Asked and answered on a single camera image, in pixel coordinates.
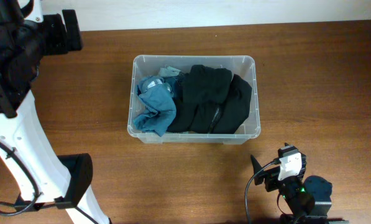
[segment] brown tabletop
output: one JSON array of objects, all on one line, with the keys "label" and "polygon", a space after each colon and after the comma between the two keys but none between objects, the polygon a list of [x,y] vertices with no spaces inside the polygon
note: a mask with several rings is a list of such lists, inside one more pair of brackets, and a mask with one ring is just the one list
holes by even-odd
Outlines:
[{"label": "brown tabletop", "polygon": [[[93,158],[94,194],[113,223],[242,223],[250,154],[265,164],[284,142],[307,155],[306,176],[332,182],[329,217],[371,223],[371,21],[82,34],[81,52],[42,60],[32,91],[55,152]],[[129,136],[132,61],[140,54],[253,57],[261,135],[240,146]],[[18,193],[0,160],[0,200]],[[252,185],[252,217],[278,218],[276,198]],[[0,223],[71,220],[53,208]]]}]

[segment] light blue cloth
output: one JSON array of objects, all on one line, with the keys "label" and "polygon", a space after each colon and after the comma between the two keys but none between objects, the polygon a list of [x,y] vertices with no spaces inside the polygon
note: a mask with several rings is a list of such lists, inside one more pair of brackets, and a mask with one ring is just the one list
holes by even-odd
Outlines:
[{"label": "light blue cloth", "polygon": [[170,86],[161,77],[147,77],[137,85],[138,98],[145,111],[133,120],[138,130],[155,132],[162,137],[176,115]]},{"label": "light blue cloth", "polygon": [[173,68],[170,66],[166,66],[165,68],[160,68],[158,75],[160,77],[166,78],[166,77],[175,77],[181,73],[181,70],[177,68]]}]

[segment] wooden surface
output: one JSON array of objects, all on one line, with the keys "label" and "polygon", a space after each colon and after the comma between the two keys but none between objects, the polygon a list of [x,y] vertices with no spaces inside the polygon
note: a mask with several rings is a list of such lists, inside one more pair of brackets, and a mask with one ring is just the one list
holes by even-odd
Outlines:
[{"label": "wooden surface", "polygon": [[[83,39],[81,52],[43,59],[33,92],[55,152],[90,153],[94,194],[113,223],[244,222],[249,155],[266,163],[284,142],[307,155],[307,176],[332,182],[330,217],[371,223],[371,21],[84,32]],[[240,146],[130,137],[132,61],[140,54],[252,56],[261,135]],[[0,161],[0,200],[13,202],[18,192]],[[276,192],[253,185],[249,195],[260,223],[280,216]],[[71,220],[53,208],[0,223]]]}]

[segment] white wall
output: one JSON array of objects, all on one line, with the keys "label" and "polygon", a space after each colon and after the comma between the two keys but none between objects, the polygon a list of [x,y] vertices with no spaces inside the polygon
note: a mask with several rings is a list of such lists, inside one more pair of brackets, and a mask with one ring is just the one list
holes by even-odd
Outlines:
[{"label": "white wall", "polygon": [[76,9],[81,30],[371,19],[371,0],[43,0],[42,5],[44,14]]}]

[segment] clear plastic container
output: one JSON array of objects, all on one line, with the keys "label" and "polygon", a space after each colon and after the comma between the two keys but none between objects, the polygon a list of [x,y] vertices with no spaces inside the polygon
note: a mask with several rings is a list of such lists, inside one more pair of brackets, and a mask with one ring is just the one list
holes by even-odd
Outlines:
[{"label": "clear plastic container", "polygon": [[[155,133],[143,133],[135,128],[133,119],[141,114],[145,107],[137,97],[137,84],[141,79],[157,75],[159,69],[169,65],[183,72],[190,72],[192,65],[205,65],[212,68],[226,68],[238,74],[253,88],[250,102],[250,114],[235,134],[175,134],[166,133],[159,137]],[[163,56],[139,55],[133,62],[131,81],[130,110],[127,123],[129,134],[144,143],[163,142],[210,142],[223,144],[243,144],[256,138],[261,132],[259,99],[255,77],[255,63],[250,56]]]}]

